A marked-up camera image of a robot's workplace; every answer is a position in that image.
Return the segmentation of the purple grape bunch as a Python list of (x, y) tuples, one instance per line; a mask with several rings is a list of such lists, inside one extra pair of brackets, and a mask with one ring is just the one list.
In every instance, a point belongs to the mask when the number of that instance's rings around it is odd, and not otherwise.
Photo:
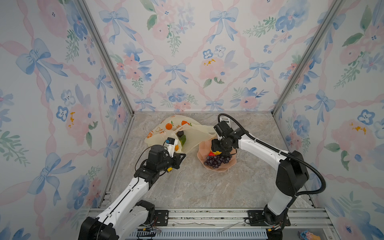
[(206, 160), (204, 161), (205, 166), (209, 166), (213, 169), (218, 169), (220, 166), (223, 166), (225, 164), (228, 164), (230, 160), (232, 159), (231, 156), (207, 156)]

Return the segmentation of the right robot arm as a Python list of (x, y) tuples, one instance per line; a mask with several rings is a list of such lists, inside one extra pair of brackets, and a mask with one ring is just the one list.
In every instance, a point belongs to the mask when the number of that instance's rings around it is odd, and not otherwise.
[(229, 154), (233, 149), (241, 149), (265, 161), (276, 171), (276, 187), (273, 197), (265, 206), (261, 219), (269, 226), (282, 226), (288, 216), (288, 210), (297, 199), (297, 193), (309, 179), (307, 167), (296, 161), (303, 156), (295, 151), (289, 153), (273, 147), (243, 128), (233, 130), (225, 121), (214, 126), (218, 135), (212, 141), (212, 150)]

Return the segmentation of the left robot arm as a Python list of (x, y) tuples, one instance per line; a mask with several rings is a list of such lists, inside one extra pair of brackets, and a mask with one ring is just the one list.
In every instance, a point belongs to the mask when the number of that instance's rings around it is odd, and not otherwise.
[(135, 171), (126, 189), (97, 217), (87, 217), (81, 225), (79, 240), (125, 240), (137, 227), (152, 226), (155, 205), (143, 200), (162, 174), (179, 169), (186, 154), (175, 146), (149, 147), (148, 157)]

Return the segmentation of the red yellow mango fruit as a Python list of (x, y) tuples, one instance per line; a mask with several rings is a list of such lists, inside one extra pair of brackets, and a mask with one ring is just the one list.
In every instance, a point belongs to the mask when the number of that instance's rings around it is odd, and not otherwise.
[(221, 154), (222, 154), (222, 152), (216, 151), (216, 152), (210, 152), (209, 156), (214, 157), (214, 156), (219, 156)]

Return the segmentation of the dark avocado fruit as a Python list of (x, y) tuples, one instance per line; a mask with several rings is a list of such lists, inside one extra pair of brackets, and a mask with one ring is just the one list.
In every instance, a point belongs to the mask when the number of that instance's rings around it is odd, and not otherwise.
[(183, 135), (184, 135), (184, 132), (183, 132), (183, 131), (179, 131), (179, 132), (177, 132), (177, 136), (178, 136), (179, 138), (181, 138)]

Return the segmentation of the green apple fruit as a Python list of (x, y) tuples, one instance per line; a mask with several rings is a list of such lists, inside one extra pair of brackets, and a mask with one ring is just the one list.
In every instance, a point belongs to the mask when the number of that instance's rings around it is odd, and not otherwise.
[(182, 135), (181, 137), (179, 137), (179, 141), (181, 143), (181, 146), (183, 146), (186, 142), (186, 136), (185, 135)]

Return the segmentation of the pink wavy fruit plate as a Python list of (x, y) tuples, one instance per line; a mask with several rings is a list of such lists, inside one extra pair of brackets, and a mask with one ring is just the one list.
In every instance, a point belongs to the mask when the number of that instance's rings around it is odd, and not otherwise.
[(237, 163), (237, 149), (225, 154), (224, 152), (212, 152), (211, 147), (211, 140), (199, 144), (197, 157), (206, 169), (221, 173)]

